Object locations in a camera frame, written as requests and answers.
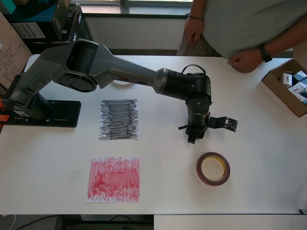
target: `watch strap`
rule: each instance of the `watch strap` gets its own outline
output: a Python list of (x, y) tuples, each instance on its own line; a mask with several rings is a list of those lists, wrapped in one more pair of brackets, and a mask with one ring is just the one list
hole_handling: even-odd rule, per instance
[(269, 53), (265, 49), (265, 44), (261, 44), (258, 49), (261, 52), (261, 57), (265, 62), (272, 61), (272, 57), (269, 55)]

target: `hand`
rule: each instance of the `hand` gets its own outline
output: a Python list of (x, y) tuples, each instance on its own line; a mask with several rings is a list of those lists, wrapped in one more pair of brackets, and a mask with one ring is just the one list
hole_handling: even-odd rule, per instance
[(262, 55), (259, 49), (245, 50), (233, 55), (228, 64), (241, 73), (250, 73), (254, 71), (261, 63)]
[(197, 43), (203, 30), (203, 20), (188, 18), (184, 24), (184, 35), (189, 45)]

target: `robotic arm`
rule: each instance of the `robotic arm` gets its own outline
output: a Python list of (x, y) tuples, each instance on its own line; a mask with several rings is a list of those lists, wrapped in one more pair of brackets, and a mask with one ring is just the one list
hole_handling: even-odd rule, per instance
[(188, 142), (195, 143), (211, 128), (235, 131), (237, 121), (228, 117), (210, 117), (211, 83), (203, 73), (183, 74), (169, 69), (154, 71), (113, 56), (105, 46), (77, 40), (75, 43), (46, 49), (30, 69), (18, 76), (2, 103), (18, 114), (35, 120), (46, 120), (53, 111), (39, 91), (54, 81), (65, 87), (92, 92), (113, 80), (151, 86), (156, 93), (186, 101)]

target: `roll of tape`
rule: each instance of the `roll of tape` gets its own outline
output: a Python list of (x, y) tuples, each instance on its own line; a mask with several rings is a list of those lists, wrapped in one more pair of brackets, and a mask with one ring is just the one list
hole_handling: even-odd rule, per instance
[(134, 83), (114, 80), (114, 81), (111, 82), (111, 85), (113, 85), (114, 87), (117, 87), (117, 88), (127, 89), (127, 88), (131, 88), (134, 85)]
[[(216, 160), (218, 160), (222, 166), (223, 166), (223, 170), (224, 170), (224, 174), (222, 176), (222, 178), (218, 181), (212, 181), (209, 180), (203, 173), (201, 165), (203, 163), (203, 161), (207, 158), (214, 158)], [(216, 153), (216, 152), (207, 152), (205, 154), (203, 154), (197, 161), (196, 163), (196, 173), (198, 175), (198, 177), (200, 178), (200, 180), (202, 182), (204, 182), (205, 184), (209, 185), (209, 186), (219, 186), (224, 184), (229, 176), (230, 176), (230, 166), (228, 161), (225, 159), (225, 157), (223, 157), (221, 154)]]

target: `black scribbled paper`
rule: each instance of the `black scribbled paper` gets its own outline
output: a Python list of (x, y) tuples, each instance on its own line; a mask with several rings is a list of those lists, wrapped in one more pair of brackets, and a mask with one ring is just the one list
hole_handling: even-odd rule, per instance
[(125, 99), (101, 101), (99, 140), (138, 138), (138, 100)]

